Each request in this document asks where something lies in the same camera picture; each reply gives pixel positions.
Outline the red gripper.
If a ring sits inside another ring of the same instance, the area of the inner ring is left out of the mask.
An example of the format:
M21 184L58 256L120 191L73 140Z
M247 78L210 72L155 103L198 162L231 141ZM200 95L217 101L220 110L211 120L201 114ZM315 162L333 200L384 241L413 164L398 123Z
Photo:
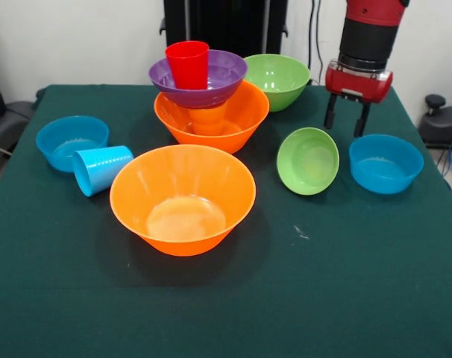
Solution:
M333 127L337 96L352 96L365 101L362 103L362 112L354 128L354 136L361 137L368 121L370 103L380 103L387 96L392 81L393 73L388 70L358 72L342 66L337 60L330 61L325 75L325 85L331 94L327 103L324 127L326 129Z

